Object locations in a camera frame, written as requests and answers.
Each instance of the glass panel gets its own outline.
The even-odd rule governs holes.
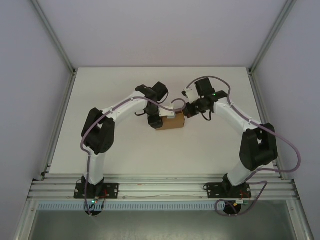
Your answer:
[[[38,211],[32,240],[293,240],[285,201],[259,201],[248,214],[214,211]]]

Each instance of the brown box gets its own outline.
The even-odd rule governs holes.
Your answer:
[[[167,129],[180,129],[185,126],[185,116],[180,111],[175,114],[175,118],[168,118],[166,116],[162,117],[163,126],[157,128],[157,131],[167,130]]]

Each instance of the white table surface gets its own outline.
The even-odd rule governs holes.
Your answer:
[[[207,75],[226,80],[232,87],[232,101],[253,119],[260,120],[245,67],[79,68],[50,174],[86,172],[87,155],[81,151],[80,141],[92,108],[111,107],[128,97],[137,86],[153,87],[158,81],[169,90],[165,105],[183,97],[181,92],[192,80]],[[211,83],[216,91],[227,92],[223,83],[214,79]],[[163,131],[151,128],[146,115],[132,115],[115,129],[104,173],[156,177],[225,174],[239,162],[241,138],[215,114],[212,114],[212,121],[198,115],[186,118],[184,128]]]

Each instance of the white wall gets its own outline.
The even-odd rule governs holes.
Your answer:
[[[275,129],[302,155],[293,175],[315,239],[320,238],[320,1],[297,1],[256,76]],[[281,145],[288,168],[293,150]]]
[[[31,3],[0,7],[0,238],[12,239],[70,73]]]
[[[75,67],[249,67],[285,2],[39,0]]]

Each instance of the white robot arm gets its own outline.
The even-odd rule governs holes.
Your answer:
[[[198,96],[190,88],[185,88],[182,94],[186,96],[189,103],[183,110],[187,118],[191,118],[199,113],[204,114],[209,111],[223,118],[239,135],[242,136],[239,163],[223,177],[222,188],[226,197],[237,198],[239,192],[246,192],[248,184],[246,179],[259,167],[272,162],[278,157],[276,137],[245,121],[237,114],[228,103],[228,95],[224,91],[216,92],[212,88],[208,78],[195,82]],[[245,117],[251,119],[238,107],[236,107]],[[270,124],[262,124],[254,120],[255,123],[275,131]]]
[[[129,97],[125,98],[123,101],[119,102],[115,106],[121,104],[127,99],[134,98],[134,97],[145,97],[145,95],[142,92],[134,91]],[[116,111],[112,111],[107,115],[109,119],[113,119],[115,123],[115,127],[119,125],[124,119],[129,117],[130,115],[133,115],[136,112],[144,110],[148,105],[147,100],[143,99],[134,99],[132,101],[129,101],[122,106],[120,106]],[[114,106],[108,107],[102,110],[102,114],[106,114],[110,110],[112,110]],[[98,154],[95,154],[95,151],[91,149],[90,147],[86,147],[86,149],[91,154],[91,160],[90,160],[90,172],[89,172],[89,184],[97,185],[101,182],[101,180],[104,179],[104,163],[106,158],[106,152],[100,152]]]

